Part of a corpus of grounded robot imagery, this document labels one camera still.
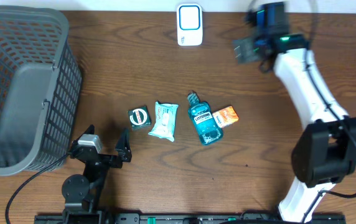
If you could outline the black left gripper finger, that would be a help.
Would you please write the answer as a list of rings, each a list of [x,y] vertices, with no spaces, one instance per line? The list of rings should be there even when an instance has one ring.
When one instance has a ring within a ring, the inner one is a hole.
[[[129,130],[124,129],[116,143],[115,150],[123,162],[131,162],[132,152],[129,145]]]
[[[84,131],[84,133],[77,139],[77,143],[93,143],[94,133],[95,133],[95,126],[91,124]]]

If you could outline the green Zam-Buk ointment tin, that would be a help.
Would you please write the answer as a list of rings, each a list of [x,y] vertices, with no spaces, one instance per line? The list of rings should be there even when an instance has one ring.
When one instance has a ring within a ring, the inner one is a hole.
[[[146,106],[128,110],[132,130],[138,130],[151,125],[151,117]]]

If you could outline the mint green wipes pack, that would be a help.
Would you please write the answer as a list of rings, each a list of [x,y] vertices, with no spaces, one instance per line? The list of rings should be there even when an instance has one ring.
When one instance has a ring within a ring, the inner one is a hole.
[[[160,103],[157,101],[155,103],[156,122],[148,135],[174,142],[178,107],[178,104]]]

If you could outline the orange small sachet packet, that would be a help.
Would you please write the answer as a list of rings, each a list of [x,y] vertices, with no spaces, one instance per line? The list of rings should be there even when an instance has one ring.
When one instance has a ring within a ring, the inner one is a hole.
[[[239,117],[233,106],[228,106],[212,113],[215,122],[219,128],[224,128],[239,120]]]

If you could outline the teal Listerine mouthwash bottle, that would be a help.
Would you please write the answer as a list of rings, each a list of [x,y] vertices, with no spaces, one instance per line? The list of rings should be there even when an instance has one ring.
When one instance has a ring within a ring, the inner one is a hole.
[[[195,91],[189,92],[187,101],[189,102],[188,115],[200,142],[207,146],[221,140],[223,131],[215,121],[210,105],[206,101],[200,101]]]

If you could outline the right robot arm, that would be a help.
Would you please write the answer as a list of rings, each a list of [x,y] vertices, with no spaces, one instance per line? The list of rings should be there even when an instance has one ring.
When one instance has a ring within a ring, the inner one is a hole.
[[[310,2],[309,35],[290,29],[285,3],[257,5],[252,1],[246,22],[253,32],[234,42],[239,63],[258,62],[283,83],[301,121],[303,132],[291,153],[294,180],[278,205],[283,223],[309,223],[323,196],[356,169],[356,117],[351,117],[330,92],[314,59],[317,4]],[[356,192],[341,194],[356,198]]]

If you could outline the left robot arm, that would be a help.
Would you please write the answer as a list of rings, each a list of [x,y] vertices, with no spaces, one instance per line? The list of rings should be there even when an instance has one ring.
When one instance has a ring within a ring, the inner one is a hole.
[[[115,146],[116,155],[102,154],[100,137],[95,134],[94,125],[74,142],[68,155],[84,163],[82,174],[68,177],[62,185],[65,211],[68,213],[94,213],[110,169],[120,169],[132,159],[129,146],[129,131],[124,129]]]

